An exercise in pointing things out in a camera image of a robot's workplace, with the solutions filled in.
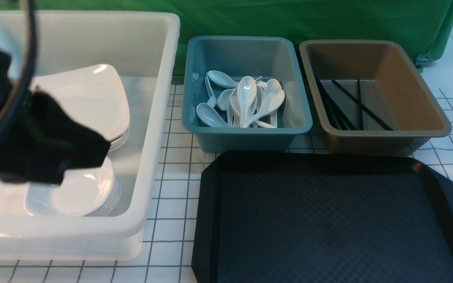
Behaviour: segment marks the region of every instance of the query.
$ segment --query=black cable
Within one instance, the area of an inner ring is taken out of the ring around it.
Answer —
[[[36,18],[34,13],[34,0],[23,0],[23,8],[27,16],[28,46],[26,59],[16,86],[11,90],[8,98],[0,111],[0,145],[7,137],[27,99],[29,85],[34,75],[36,57],[38,54],[38,36],[36,31]]]

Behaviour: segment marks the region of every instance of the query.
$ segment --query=green backdrop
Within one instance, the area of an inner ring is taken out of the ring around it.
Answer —
[[[175,75],[198,35],[308,39],[383,39],[415,60],[439,59],[453,25],[453,0],[37,0],[40,9],[166,11],[181,18]],[[0,9],[15,7],[0,5]]]

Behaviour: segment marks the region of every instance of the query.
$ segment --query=white plate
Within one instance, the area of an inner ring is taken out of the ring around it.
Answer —
[[[97,131],[107,140],[119,138],[131,122],[127,95],[115,68],[100,64],[35,77],[39,86],[76,122]]]
[[[121,195],[122,193],[118,186],[118,182],[115,181],[115,188],[113,188],[113,193],[111,194],[109,200],[101,208],[86,216],[103,217],[108,215],[117,206],[118,202],[120,201]]]
[[[24,206],[30,215],[83,216],[102,208],[115,186],[109,158],[102,167],[66,172],[61,186],[30,184]]]
[[[128,141],[130,134],[131,134],[131,131],[128,130],[128,131],[126,131],[126,133],[125,133],[123,136],[121,136],[120,138],[117,138],[117,139],[113,140],[113,141],[111,142],[110,151],[111,151],[111,150],[114,150],[114,149],[118,149],[119,147],[121,147],[122,145],[124,145],[124,144]]]

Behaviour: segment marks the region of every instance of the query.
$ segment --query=white dish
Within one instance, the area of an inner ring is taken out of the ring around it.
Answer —
[[[113,66],[99,64],[35,77],[31,88],[36,86],[55,98],[73,120],[107,140],[119,138],[129,127],[127,95]]]
[[[129,139],[130,134],[131,134],[131,130],[127,129],[127,131],[120,138],[112,140],[111,141],[111,149],[113,149],[114,147],[119,147],[121,145],[124,145],[124,143],[126,143],[127,140]]]
[[[111,197],[109,200],[99,209],[96,211],[85,215],[85,216],[90,216],[90,217],[104,217],[107,216],[115,207],[117,206],[118,202],[120,201],[121,198],[121,191],[120,187],[117,181],[115,181],[114,187],[113,187],[113,193],[111,194]]]
[[[33,216],[90,215],[111,204],[115,182],[113,164],[106,158],[102,167],[67,171],[61,186],[30,184],[24,206]]]

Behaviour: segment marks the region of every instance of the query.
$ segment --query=chopstick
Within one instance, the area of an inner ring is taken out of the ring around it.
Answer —
[[[328,95],[328,92],[326,92],[326,89],[324,88],[324,86],[322,85],[318,78],[316,78],[316,82],[318,83],[318,88],[320,89],[319,92],[321,93],[321,96],[325,97],[325,100],[327,100],[327,102],[331,106],[331,110],[334,112],[334,114],[338,116],[338,123],[340,124],[342,129],[347,130],[347,127],[349,127],[349,129],[351,130],[357,130],[354,124],[349,120],[349,118],[347,118],[347,115],[344,114],[340,107],[338,107],[338,105]]]
[[[363,109],[366,114],[370,115],[370,117],[375,120],[375,122],[379,123],[381,127],[383,127],[384,130],[387,131],[392,131],[392,128],[389,127],[388,124],[386,124],[381,118],[379,118],[375,113],[373,113],[368,107],[366,107],[364,104],[362,104],[360,101],[358,101],[357,98],[354,97],[347,89],[345,89],[343,86],[341,86],[337,81],[334,79],[331,80],[331,82],[338,87],[343,93],[345,93],[352,101],[356,102],[356,104],[359,105],[361,109]]]
[[[322,105],[324,106],[324,110],[326,112],[326,116],[328,117],[328,120],[330,122],[331,127],[334,127],[335,129],[338,129],[337,122],[335,120],[335,116],[333,116],[333,111],[331,110],[331,106],[328,102],[328,100],[324,97],[324,91],[322,90],[318,78],[315,78],[316,83],[318,85],[319,89],[319,94],[321,96],[322,100]]]
[[[363,102],[361,101],[361,82],[359,79],[357,79],[357,97],[359,99],[359,103],[363,105]],[[361,109],[361,107],[359,108],[359,129],[365,129],[363,125],[363,109]]]

